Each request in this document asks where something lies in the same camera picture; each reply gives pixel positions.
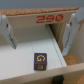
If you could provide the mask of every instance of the open drawer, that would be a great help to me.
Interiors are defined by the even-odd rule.
[[[76,11],[9,16],[18,46],[13,50],[0,35],[0,84],[51,84],[54,77],[64,77],[63,84],[76,84],[84,75],[84,63],[67,66],[49,25],[37,24],[37,16],[63,14],[66,23]],[[34,53],[47,53],[48,64],[45,71],[34,71]]]

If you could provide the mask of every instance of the dark rectangular object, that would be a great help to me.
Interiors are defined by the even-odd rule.
[[[34,53],[34,70],[46,70],[47,54]]]

